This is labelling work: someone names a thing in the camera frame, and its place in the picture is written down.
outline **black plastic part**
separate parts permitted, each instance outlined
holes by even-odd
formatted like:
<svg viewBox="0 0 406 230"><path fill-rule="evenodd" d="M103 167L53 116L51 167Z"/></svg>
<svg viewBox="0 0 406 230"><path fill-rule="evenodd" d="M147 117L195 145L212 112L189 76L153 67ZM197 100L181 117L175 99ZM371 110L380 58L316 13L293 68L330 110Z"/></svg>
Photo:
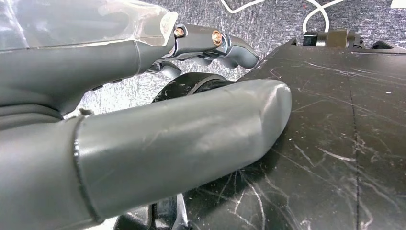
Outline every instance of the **black plastic part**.
<svg viewBox="0 0 406 230"><path fill-rule="evenodd" d="M363 41L354 30L337 29L324 32L306 32L303 46L317 46L330 48L364 48Z"/></svg>
<svg viewBox="0 0 406 230"><path fill-rule="evenodd" d="M150 230L152 224L152 206L144 206L130 210L119 216L115 230Z"/></svg>
<svg viewBox="0 0 406 230"><path fill-rule="evenodd" d="M404 230L406 50L382 41L374 49L293 42L239 80L290 87L285 131L258 162L184 194L192 225Z"/></svg>
<svg viewBox="0 0 406 230"><path fill-rule="evenodd" d="M212 73L190 72L169 82L155 97L153 102L194 94L200 87L212 80L227 81L223 76Z"/></svg>

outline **screw head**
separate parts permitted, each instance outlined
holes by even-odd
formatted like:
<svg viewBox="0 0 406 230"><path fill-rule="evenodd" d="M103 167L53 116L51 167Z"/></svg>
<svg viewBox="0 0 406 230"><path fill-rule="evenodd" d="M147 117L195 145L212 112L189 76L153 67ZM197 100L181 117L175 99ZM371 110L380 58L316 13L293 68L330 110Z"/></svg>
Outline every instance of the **screw head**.
<svg viewBox="0 0 406 230"><path fill-rule="evenodd" d="M174 31L175 37L182 37L185 35L185 31L182 28L176 28Z"/></svg>
<svg viewBox="0 0 406 230"><path fill-rule="evenodd" d="M220 31L218 31L218 30L213 31L213 33L212 33L212 40L213 40L213 43L214 43L216 46L219 46L219 45L222 44L223 38L222 38L222 36L221 36Z"/></svg>

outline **scratch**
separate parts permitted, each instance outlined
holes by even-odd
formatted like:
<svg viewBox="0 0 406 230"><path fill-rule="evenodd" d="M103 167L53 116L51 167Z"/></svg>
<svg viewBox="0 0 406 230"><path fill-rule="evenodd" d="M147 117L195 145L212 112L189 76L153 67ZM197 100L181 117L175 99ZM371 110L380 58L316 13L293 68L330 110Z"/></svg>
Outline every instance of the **scratch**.
<svg viewBox="0 0 406 230"><path fill-rule="evenodd" d="M309 83L310 80L307 80L306 83L302 86L302 89L305 88L305 86Z"/></svg>
<svg viewBox="0 0 406 230"><path fill-rule="evenodd" d="M371 80L376 80L376 81L386 82L386 83L391 83L391 84L395 83L395 84L398 84L398 85L406 86L405 84L393 82L393 81L390 81L390 80L384 80L384 79L380 79L380 78L374 78L374 77L371 77L371 76L365 76L365 75L358 74L358 73L355 73L355 72L349 72L349 71L343 71L343 70L333 69L333 68L329 68L329 67L318 66L318 65L312 64L312 63L307 62L307 61L305 61L305 62L306 62L307 64L311 65L311 66L317 67L317 69L321 69L321 70L331 70L331 71L334 71L334 72L338 72L338 73L340 73L341 75L344 75L344 76L349 76L349 77L350 77L350 74L352 74L352 75L354 75L354 76L360 76L360 77L364 77L364 78L371 79Z"/></svg>
<svg viewBox="0 0 406 230"><path fill-rule="evenodd" d="M237 193L237 172L238 171L236 171L236 174L234 175L234 194Z"/></svg>
<svg viewBox="0 0 406 230"><path fill-rule="evenodd" d="M326 155L323 154L323 158L322 158L319 162L317 162L317 163L315 164L315 167L317 167L317 166L319 166L320 164L322 164L325 160L326 160Z"/></svg>
<svg viewBox="0 0 406 230"><path fill-rule="evenodd" d="M148 144L146 144L146 145L142 148L142 151L145 151L149 146L151 146L163 132L166 132L166 131L157 132L157 133L154 135L154 137L148 142Z"/></svg>
<svg viewBox="0 0 406 230"><path fill-rule="evenodd" d="M397 210L397 212L400 213L400 208L399 208L399 206L396 204L395 201L393 201L393 200L392 200L391 198L389 198L387 195L381 193L374 185L369 184L369 183L365 183L365 182L363 182L363 184L364 184L365 186L368 186L368 187L372 188L378 195L380 195L380 196L383 197L385 200L387 200L389 203L391 203L392 205L394 205L395 208L396 208L396 210Z"/></svg>
<svg viewBox="0 0 406 230"><path fill-rule="evenodd" d="M297 146L296 144L293 144L293 145L294 145L294 147L295 147L297 150L299 150L299 152L307 159L307 161L309 161L310 164L314 167L315 165L313 164L313 162L312 162L312 160L310 159L310 157L308 157L308 156L304 153L304 151L303 151L301 148L299 148L299 146Z"/></svg>
<svg viewBox="0 0 406 230"><path fill-rule="evenodd" d="M280 75L278 76L278 75L276 75L276 74L273 73L273 71L274 71L275 69L281 68L281 67L283 67L283 66L278 66L278 67L275 67L275 68L271 69L271 74L272 74L274 77L276 77L276 78L281 78Z"/></svg>
<svg viewBox="0 0 406 230"><path fill-rule="evenodd" d="M365 214L367 214L367 216L369 218L369 221L366 223L364 223L364 221L361 221L361 230L368 230L368 226L370 224L372 224L372 222L373 222L372 213L369 211L369 209L364 205L364 203L361 200L359 200L359 204L360 204L360 207L364 210Z"/></svg>
<svg viewBox="0 0 406 230"><path fill-rule="evenodd" d="M223 189L221 190L220 195L218 196L217 203L220 203L220 198L222 197L223 192L224 192L224 190L226 189L228 183L230 183L231 176L232 176L232 174L230 174L230 176L228 177L228 180L227 180L226 184L224 185Z"/></svg>
<svg viewBox="0 0 406 230"><path fill-rule="evenodd" d="M261 215L262 215L262 230L265 230L265 213L264 213L264 207L263 207L263 204L262 204L261 197L258 195L258 193L255 190L254 186L250 182L248 182L248 180L245 178L245 176L241 172L240 172L240 174L241 174L241 177L244 179L244 181L252 189L252 191L254 192L255 196L258 199L259 207L261 208Z"/></svg>
<svg viewBox="0 0 406 230"><path fill-rule="evenodd" d="M306 107L312 106L312 105L314 105L314 104L320 103L320 102L322 102L322 101L326 101L326 100L323 99L323 100L320 100L320 101L318 101L318 102L313 102L313 103L311 103L311 104L305 105L305 106L303 106L303 107L300 107L300 108L298 108L298 109L293 110L292 113L294 113L294 112L296 112L296 111L298 111L298 110L304 109L304 108L306 108Z"/></svg>
<svg viewBox="0 0 406 230"><path fill-rule="evenodd" d="M113 174L113 172L115 171L115 169L111 169L110 171L108 171L106 174L104 174L103 176L99 177L96 181L94 181L93 183L90 184L90 187L95 186L96 184L100 183L101 181L103 181L104 179L106 179L107 177L109 177L111 174Z"/></svg>
<svg viewBox="0 0 406 230"><path fill-rule="evenodd" d="M379 72L372 73L372 72L368 72L368 71L364 71L364 70L360 70L360 69L353 69L353 70L358 71L358 72L363 72L363 73L369 73L369 74L372 74L372 75L378 75L378 74L381 74L381 73L379 73ZM398 80L402 80L402 81L405 81L405 79L403 79L403 78L397 78L397 77L393 77L393 76L388 76L388 77L390 77L390 78L394 78L394 79L398 79Z"/></svg>
<svg viewBox="0 0 406 230"><path fill-rule="evenodd" d="M336 154L334 154L334 153L331 153L331 152L329 152L329 151L327 151L327 150L324 150L324 149L322 149L322 148L319 148L319 147L317 147L317 148L318 148L319 150L321 150L323 153L328 154L328 155L330 155L330 156L332 156L332 157L335 157L335 158L337 158L337 159L340 159L340 160L342 160L342 161L351 161L351 162L355 162L355 161L356 161L354 158L347 158L347 157L339 156L339 155L336 155Z"/></svg>
<svg viewBox="0 0 406 230"><path fill-rule="evenodd" d="M270 179L267 177L267 175L266 175L266 173L265 173L265 170L264 170L262 167L261 167L261 170L262 170L262 172L264 173L265 181L266 181L273 189L275 189L276 191L280 192L280 194L281 194L282 196L284 196L286 199L289 199L289 196L288 196L283 190L281 190L279 187L277 187L274 183L272 183L272 182L270 181Z"/></svg>
<svg viewBox="0 0 406 230"><path fill-rule="evenodd" d="M240 216L239 214L236 213L232 213L234 214L236 217L240 218L240 220L242 220L243 222L245 222L246 224L248 224L249 226L251 226L253 229L259 230L257 227L255 227L255 225L251 224L251 222L249 222L247 219L243 218L242 216Z"/></svg>
<svg viewBox="0 0 406 230"><path fill-rule="evenodd" d="M236 213L237 213L237 208L238 208L238 206L240 206L240 204L241 204L241 200L242 200L242 198L244 197L244 193L245 193L245 189L242 191L241 196L240 196L240 199L238 199L238 201L237 201L237 204L236 204L236 207L234 208L233 214L236 214Z"/></svg>
<svg viewBox="0 0 406 230"><path fill-rule="evenodd" d="M194 226L197 228L197 230L201 230L200 227L199 227L196 223L194 223L194 222L191 221L191 220L190 220L189 222L190 222L192 225L194 225Z"/></svg>
<svg viewBox="0 0 406 230"><path fill-rule="evenodd" d="M228 201L231 201L231 202L234 202L234 203L236 202L236 200L234 200L234 199L230 199L230 198L228 198L228 197L225 197L225 196L223 196L223 195L219 195L219 194L217 194L217 193L208 191L208 190L203 189L203 188L196 188L196 190L197 190L197 191L204 192L204 193L207 193L207 194L210 194L210 195L217 196L217 197L219 197L219 198L221 198L221 199L228 200Z"/></svg>
<svg viewBox="0 0 406 230"><path fill-rule="evenodd" d="M374 136L376 139L378 139L385 147L386 147L386 150L388 150L388 152L389 153L392 153L392 151L391 151L391 149L388 147L388 145L382 140L382 139L380 139L379 137L377 137L377 136Z"/></svg>

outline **gray plastic housing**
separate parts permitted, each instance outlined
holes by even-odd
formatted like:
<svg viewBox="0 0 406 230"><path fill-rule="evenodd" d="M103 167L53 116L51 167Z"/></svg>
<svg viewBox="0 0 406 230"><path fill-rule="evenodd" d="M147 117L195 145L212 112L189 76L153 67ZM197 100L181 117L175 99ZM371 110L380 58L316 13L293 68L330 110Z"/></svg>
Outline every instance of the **gray plastic housing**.
<svg viewBox="0 0 406 230"><path fill-rule="evenodd" d="M231 173L270 149L291 104L282 82L251 80L3 130L1 228L81 229Z"/></svg>
<svg viewBox="0 0 406 230"><path fill-rule="evenodd" d="M123 41L0 52L0 107L38 104L64 115L76 108L89 89L145 72L174 43L172 35L164 47ZM15 68L16 63L23 64Z"/></svg>

